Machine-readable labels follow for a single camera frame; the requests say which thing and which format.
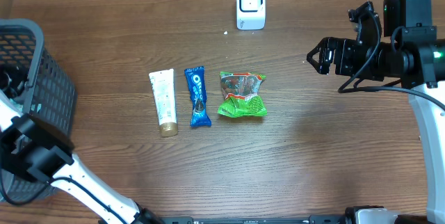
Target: black basket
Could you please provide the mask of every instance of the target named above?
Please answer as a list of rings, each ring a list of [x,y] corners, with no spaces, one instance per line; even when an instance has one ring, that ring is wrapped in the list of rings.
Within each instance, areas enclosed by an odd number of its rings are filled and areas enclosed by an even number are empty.
[[[0,19],[0,65],[16,65],[29,70],[22,112],[44,120],[69,136],[77,93],[71,79],[45,49],[43,32],[36,23],[28,19]],[[28,141],[22,137],[18,148]],[[8,196],[13,200],[26,200],[44,186],[24,181],[4,170],[0,173],[3,173]],[[39,198],[53,192],[54,188],[49,187]]]

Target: blue snack wrapper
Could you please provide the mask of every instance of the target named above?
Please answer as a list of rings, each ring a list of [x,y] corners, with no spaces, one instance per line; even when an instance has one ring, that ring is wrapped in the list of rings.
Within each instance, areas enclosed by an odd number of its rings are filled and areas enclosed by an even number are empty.
[[[187,78],[188,91],[193,103],[191,127],[211,126],[206,111],[206,86],[204,84],[204,66],[184,70]]]

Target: cable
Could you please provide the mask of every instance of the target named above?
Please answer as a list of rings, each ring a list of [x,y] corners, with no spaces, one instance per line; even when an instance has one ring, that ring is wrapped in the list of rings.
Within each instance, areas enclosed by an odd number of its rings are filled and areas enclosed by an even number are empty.
[[[3,199],[14,206],[23,206],[26,205],[28,203],[33,202],[35,199],[37,199],[37,197],[39,197],[40,194],[42,194],[45,190],[47,190],[47,188],[49,187],[49,184],[46,184],[45,186],[43,186],[42,189],[40,189],[35,195],[31,196],[28,200],[22,201],[22,202],[16,202],[13,199],[9,198],[8,194],[6,193],[5,190],[5,185],[3,184],[3,173],[2,173],[2,157],[1,155],[3,154],[3,149],[0,146],[0,194],[1,197],[3,197]]]
[[[349,78],[349,80],[347,80],[343,85],[341,85],[341,87],[338,89],[339,93],[342,93],[341,91],[347,87],[351,82],[353,82],[362,72],[363,70],[368,66],[368,64],[373,60],[373,57],[375,56],[375,54],[377,53],[378,47],[380,45],[380,30],[378,28],[378,24],[377,21],[373,15],[373,13],[371,13],[371,11],[367,10],[369,16],[371,16],[371,18],[373,19],[374,22],[374,26],[375,26],[375,30],[377,31],[377,44],[375,45],[374,51],[371,53],[371,55],[369,56],[368,60],[363,64],[363,66],[359,69],[358,72],[356,72],[354,75],[351,76],[351,78]]]
[[[47,188],[49,186],[51,186],[51,184],[53,182],[57,182],[59,180],[65,180],[66,182],[73,183],[78,188],[80,188],[83,192],[85,192],[88,196],[90,196],[95,202],[97,202],[97,204],[99,204],[99,205],[101,205],[101,207],[105,208],[108,212],[110,212],[112,215],[114,215],[123,224],[127,224],[125,222],[125,220],[121,216],[119,216],[118,213],[116,213],[109,206],[107,206],[103,202],[101,202],[96,196],[94,196],[91,192],[89,192],[88,189],[86,189],[84,186],[80,185],[80,183],[76,182],[72,178],[68,178],[68,177],[60,177],[60,178],[49,180],[42,189],[40,189],[35,195],[30,197],[28,200],[25,200],[25,201],[22,201],[22,202],[16,202],[16,201],[12,200],[11,198],[9,198],[8,194],[6,193],[5,186],[3,184],[3,173],[2,173],[2,167],[3,166],[2,166],[2,163],[1,163],[2,162],[2,154],[3,154],[3,148],[0,145],[0,194],[1,194],[1,197],[3,197],[3,199],[5,199],[5,201],[7,203],[9,203],[11,205],[14,205],[14,206],[27,205],[28,203],[33,202],[40,194],[42,194],[45,190],[47,190]]]
[[[383,85],[383,86],[395,86],[395,85],[397,85],[397,84],[399,84],[399,83],[402,83],[402,80],[401,80],[401,79],[398,79],[397,81],[389,82],[388,84],[385,84],[385,85]]]
[[[445,105],[443,103],[441,103],[439,100],[435,99],[434,97],[431,97],[429,95],[426,95],[424,93],[421,93],[421,92],[418,92],[415,90],[393,87],[393,86],[401,83],[401,80],[390,82],[384,86],[367,86],[367,87],[363,87],[363,88],[358,88],[357,86],[359,85],[359,83],[361,83],[363,81],[363,79],[359,79],[358,81],[356,81],[354,83],[354,88],[344,89],[346,86],[351,84],[351,82],[353,82],[363,72],[363,70],[369,65],[369,63],[373,60],[373,57],[375,56],[375,53],[377,52],[378,47],[380,45],[380,30],[378,28],[377,20],[375,19],[374,15],[371,11],[367,10],[367,12],[368,12],[369,16],[371,16],[371,18],[374,21],[375,30],[377,31],[377,44],[375,45],[374,51],[369,56],[368,60],[366,60],[366,62],[363,64],[363,66],[359,69],[358,72],[356,72],[354,75],[352,75],[351,78],[349,78],[349,80],[347,80],[347,82],[345,82],[343,85],[341,85],[341,87],[338,89],[338,92],[339,93],[354,93],[354,92],[395,91],[395,92],[400,92],[400,93],[407,93],[410,95],[416,95],[416,96],[422,97],[424,99],[427,99],[445,111]],[[391,48],[393,49],[393,51],[396,51],[396,48],[394,46],[394,39],[396,37],[397,31],[399,31],[402,28],[404,28],[404,26],[398,26],[392,33]]]
[[[397,52],[397,50],[396,50],[396,35],[397,35],[397,33],[398,33],[399,30],[404,29],[404,28],[405,28],[404,26],[398,26],[398,27],[396,27],[396,29],[394,29],[394,31],[392,32],[392,35],[391,35],[391,49],[392,49],[392,51],[393,51],[394,53]]]
[[[49,183],[52,184],[53,182],[57,182],[59,180],[64,180],[66,182],[73,183],[75,186],[77,186],[83,192],[85,192],[88,196],[90,196],[95,202],[97,202],[97,204],[101,205],[101,207],[105,208],[108,212],[110,212],[112,215],[114,215],[119,221],[121,221],[123,224],[127,224],[125,222],[125,220],[118,213],[116,213],[109,206],[107,206],[103,202],[101,202],[96,196],[94,196],[91,192],[89,192],[88,189],[86,189],[84,186],[80,185],[80,183],[76,182],[72,178],[69,178],[69,177],[59,177],[59,178],[56,178],[56,179],[51,179],[49,181]]]
[[[422,97],[424,99],[429,100],[430,102],[436,104],[439,108],[441,108],[443,111],[445,111],[445,105],[441,103],[439,100],[435,99],[434,97],[431,97],[429,95],[426,95],[424,93],[406,89],[406,88],[395,88],[391,86],[367,86],[363,88],[348,88],[345,90],[342,90],[340,93],[353,93],[353,92],[378,92],[378,91],[396,91],[400,93],[407,93],[411,95],[416,95],[419,97]]]
[[[359,79],[354,83],[354,88],[357,88],[357,86],[363,81],[364,79]]]

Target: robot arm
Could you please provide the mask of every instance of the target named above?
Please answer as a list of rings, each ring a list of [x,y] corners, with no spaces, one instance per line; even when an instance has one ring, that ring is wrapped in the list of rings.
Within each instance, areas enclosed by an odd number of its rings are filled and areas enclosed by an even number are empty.
[[[445,103],[445,81],[437,89],[426,84],[413,88]],[[432,223],[445,223],[445,113],[426,99],[409,95],[419,125],[428,183],[426,214]]]
[[[308,53],[307,60],[319,74],[328,74],[334,63],[335,74],[351,77],[339,93],[392,90],[409,94],[426,164],[427,218],[431,223],[445,224],[445,40],[436,39],[431,0],[385,0],[385,36],[391,36],[391,44],[380,42],[380,20],[370,1],[348,13],[350,21],[357,23],[357,39],[324,38]],[[318,61],[313,58],[317,53]],[[358,87],[364,79],[383,81],[385,77],[400,80]],[[354,88],[346,88],[355,79],[359,80]],[[356,223],[394,223],[392,213],[360,211],[355,213]],[[399,216],[396,223],[406,223],[401,220],[405,217]]]
[[[67,140],[48,138],[49,135],[59,136],[59,133],[17,111],[1,91],[0,115],[2,168],[29,181],[46,182],[69,193],[108,224],[162,223],[152,212],[141,209],[88,170],[80,158],[71,153]],[[8,150],[15,149],[17,135],[22,134],[31,138],[32,143],[17,154],[9,154]]]

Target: white device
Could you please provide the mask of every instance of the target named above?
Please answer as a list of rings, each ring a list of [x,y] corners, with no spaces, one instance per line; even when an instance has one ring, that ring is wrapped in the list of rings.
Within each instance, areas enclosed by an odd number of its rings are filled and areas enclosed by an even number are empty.
[[[239,30],[259,30],[266,23],[266,0],[236,0],[236,26]]]

